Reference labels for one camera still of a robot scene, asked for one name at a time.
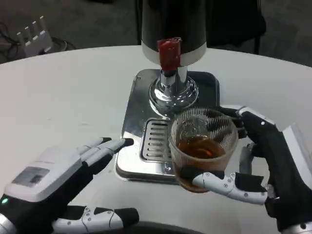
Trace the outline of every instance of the label on robot hand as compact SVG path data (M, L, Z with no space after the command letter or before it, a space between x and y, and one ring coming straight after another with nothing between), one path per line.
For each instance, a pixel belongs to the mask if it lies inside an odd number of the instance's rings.
M27 187L33 187L38 184L50 170L40 167L26 167L13 181L13 184L19 184Z

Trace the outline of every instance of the glass cup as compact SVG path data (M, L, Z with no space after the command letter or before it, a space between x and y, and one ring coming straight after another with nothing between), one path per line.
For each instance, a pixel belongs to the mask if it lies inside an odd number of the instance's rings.
M183 166L204 171L224 171L238 142L230 117L206 108L190 108L177 115L169 132L173 168L180 185L193 193L205 193L180 177Z

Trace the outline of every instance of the black chair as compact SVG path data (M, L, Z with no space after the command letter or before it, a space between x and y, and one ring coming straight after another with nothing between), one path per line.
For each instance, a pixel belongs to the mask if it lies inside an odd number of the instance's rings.
M137 43L141 44L142 0L135 0ZM206 0L207 46L240 46L254 39L259 54L260 38L266 32L260 0Z

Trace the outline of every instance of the brown liquid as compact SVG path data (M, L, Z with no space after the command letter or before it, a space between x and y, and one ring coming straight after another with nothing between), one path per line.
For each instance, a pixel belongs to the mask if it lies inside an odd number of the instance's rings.
M208 137L195 136L182 139L177 146L185 154L200 159L216 158L225 154L224 149Z
M185 154L199 159L217 158L225 155L224 149L217 142L202 136L195 136L186 139L182 139L177 144L178 148ZM180 182L180 185L193 193L205 193L208 190L199 188L180 177L180 170L184 165L191 165L202 170L225 170L229 161L229 157L210 162L198 162L196 160L188 159L186 161L180 161L173 163L175 174Z

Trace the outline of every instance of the drip tray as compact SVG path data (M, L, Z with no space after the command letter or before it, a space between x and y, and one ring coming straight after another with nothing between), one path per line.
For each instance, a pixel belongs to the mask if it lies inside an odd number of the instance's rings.
M140 154L142 158L162 162L171 161L171 153L168 147L169 124L170 122L167 120L148 120Z
M198 86L194 106L219 105L219 84L207 72L190 72ZM134 78L122 127L122 137L132 138L132 146L121 149L116 158L116 173L124 180L177 184L168 147L171 119L150 105L149 88L160 71L147 69Z

